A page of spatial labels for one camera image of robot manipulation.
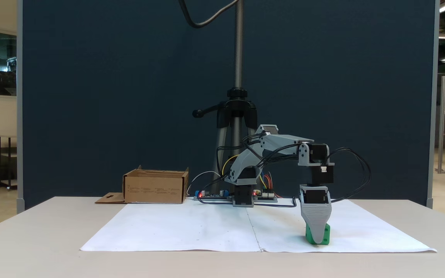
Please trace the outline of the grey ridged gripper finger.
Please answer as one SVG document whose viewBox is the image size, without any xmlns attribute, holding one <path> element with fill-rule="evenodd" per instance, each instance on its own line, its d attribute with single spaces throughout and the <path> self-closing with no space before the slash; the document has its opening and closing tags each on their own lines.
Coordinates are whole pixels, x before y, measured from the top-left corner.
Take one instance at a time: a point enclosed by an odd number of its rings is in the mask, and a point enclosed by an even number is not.
<svg viewBox="0 0 445 278">
<path fill-rule="evenodd" d="M 330 225 L 327 223 L 331 212 L 304 213 L 302 218 L 306 222 L 306 240 L 310 244 L 329 244 Z"/>
</svg>

